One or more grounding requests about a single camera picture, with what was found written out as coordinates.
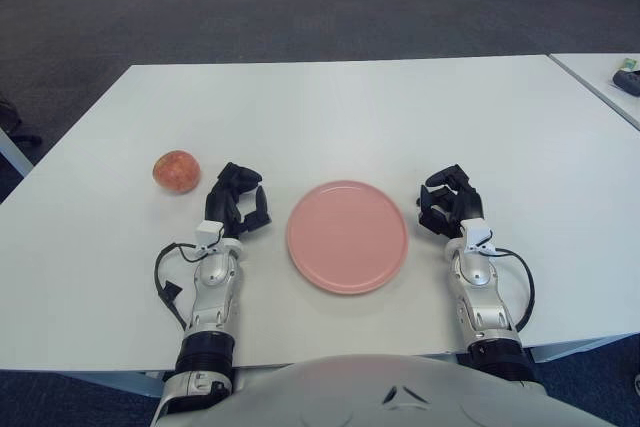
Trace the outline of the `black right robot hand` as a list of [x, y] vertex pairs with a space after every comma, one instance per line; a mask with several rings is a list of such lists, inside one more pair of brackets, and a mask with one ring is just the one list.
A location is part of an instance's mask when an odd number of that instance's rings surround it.
[[496, 254], [493, 231], [484, 219], [482, 200], [469, 177], [455, 164], [431, 175], [417, 199], [419, 224], [448, 238], [445, 257], [455, 252]]

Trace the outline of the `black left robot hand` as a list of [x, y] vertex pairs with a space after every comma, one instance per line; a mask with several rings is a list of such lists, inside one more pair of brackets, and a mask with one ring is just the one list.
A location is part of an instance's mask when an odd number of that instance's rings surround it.
[[[214, 239], [206, 241], [204, 252], [211, 252], [223, 238], [238, 240], [245, 232], [253, 232], [271, 222], [266, 193], [261, 186], [262, 176], [247, 167], [229, 162], [217, 177], [215, 185], [206, 197], [204, 220], [221, 224], [214, 228]], [[255, 194], [255, 210], [241, 214], [238, 208], [240, 196]]]

